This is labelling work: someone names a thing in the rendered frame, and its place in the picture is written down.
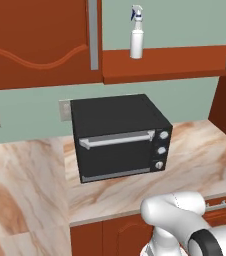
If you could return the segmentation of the white spray bottle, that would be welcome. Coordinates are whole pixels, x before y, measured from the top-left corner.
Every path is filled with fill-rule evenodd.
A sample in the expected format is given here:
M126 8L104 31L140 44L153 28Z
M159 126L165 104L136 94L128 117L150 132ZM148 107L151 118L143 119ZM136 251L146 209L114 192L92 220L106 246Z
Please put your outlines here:
M131 19L135 22L134 29L131 32L130 40L130 57L132 59L141 59L143 55L143 37L144 31L142 29L142 11L140 5L132 6Z

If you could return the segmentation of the black toaster oven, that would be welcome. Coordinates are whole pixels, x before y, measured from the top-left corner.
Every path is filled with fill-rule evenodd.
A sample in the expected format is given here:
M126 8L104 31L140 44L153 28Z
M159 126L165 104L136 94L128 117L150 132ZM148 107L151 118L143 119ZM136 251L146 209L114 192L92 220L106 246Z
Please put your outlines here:
M70 102L79 177L82 183L163 171L166 168L173 125L145 94L79 99ZM82 138L154 130L152 141L94 147ZM161 139L162 131L169 137ZM165 147L159 155L157 149ZM157 169L155 163L163 162Z

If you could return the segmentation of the red-brown wooden shelf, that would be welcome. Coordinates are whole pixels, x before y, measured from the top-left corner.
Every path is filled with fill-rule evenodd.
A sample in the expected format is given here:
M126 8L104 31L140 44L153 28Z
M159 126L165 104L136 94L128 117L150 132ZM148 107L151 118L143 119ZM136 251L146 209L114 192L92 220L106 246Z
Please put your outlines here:
M226 45L146 48L141 59L128 50L106 50L104 84L226 76Z

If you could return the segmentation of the red-brown lower cupboard door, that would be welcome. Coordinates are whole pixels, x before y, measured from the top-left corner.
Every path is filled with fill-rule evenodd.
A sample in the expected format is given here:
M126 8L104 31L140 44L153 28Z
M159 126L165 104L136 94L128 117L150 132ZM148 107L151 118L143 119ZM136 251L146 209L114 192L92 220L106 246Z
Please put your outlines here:
M103 256L102 223L70 228L72 256Z
M102 228L103 256L140 256L153 232L140 214L106 220Z

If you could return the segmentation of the red-brown cupboard door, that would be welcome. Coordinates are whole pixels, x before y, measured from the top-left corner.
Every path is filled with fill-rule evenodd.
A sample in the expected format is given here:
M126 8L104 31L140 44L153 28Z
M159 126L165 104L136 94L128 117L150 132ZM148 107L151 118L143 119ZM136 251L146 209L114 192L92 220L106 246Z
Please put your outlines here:
M103 256L102 223L70 228L72 256Z
M101 2L92 70L88 0L0 0L0 90L100 82Z
M106 220L102 228L103 256L140 256L153 232L140 214Z

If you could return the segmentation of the red-brown upper cupboard door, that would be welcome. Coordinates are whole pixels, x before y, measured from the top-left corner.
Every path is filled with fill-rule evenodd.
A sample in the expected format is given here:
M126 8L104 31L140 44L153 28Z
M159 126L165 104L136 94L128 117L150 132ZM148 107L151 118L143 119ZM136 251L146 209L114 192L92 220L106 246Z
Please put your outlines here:
M88 0L0 0L0 90L100 82L101 2L92 70Z

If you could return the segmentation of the red-brown drawer front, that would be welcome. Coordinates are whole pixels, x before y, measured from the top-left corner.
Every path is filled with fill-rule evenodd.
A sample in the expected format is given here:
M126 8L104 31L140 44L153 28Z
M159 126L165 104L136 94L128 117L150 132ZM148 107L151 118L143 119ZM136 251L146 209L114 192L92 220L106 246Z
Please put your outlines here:
M203 218L211 226L226 224L226 196L206 200L206 207Z

